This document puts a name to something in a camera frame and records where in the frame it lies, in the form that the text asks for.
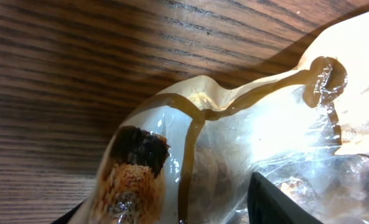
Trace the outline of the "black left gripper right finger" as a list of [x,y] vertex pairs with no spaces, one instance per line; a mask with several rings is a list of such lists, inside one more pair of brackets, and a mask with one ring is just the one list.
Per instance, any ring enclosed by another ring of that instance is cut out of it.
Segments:
[[258,172],[248,187],[250,224],[322,224]]

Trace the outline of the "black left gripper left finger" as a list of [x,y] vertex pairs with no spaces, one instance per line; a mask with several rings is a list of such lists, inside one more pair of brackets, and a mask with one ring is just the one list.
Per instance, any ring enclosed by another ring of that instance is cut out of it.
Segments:
[[53,221],[51,224],[67,224],[70,219],[73,217],[73,215],[76,213],[76,211],[82,206],[83,202],[78,204],[75,208],[71,209],[69,212],[61,216],[60,218]]

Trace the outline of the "brown pantree snack bag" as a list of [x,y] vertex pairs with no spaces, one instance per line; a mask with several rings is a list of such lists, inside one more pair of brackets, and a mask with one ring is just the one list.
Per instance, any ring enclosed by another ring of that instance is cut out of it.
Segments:
[[288,72],[152,96],[70,222],[249,223],[254,172],[322,223],[369,223],[369,12],[323,31]]

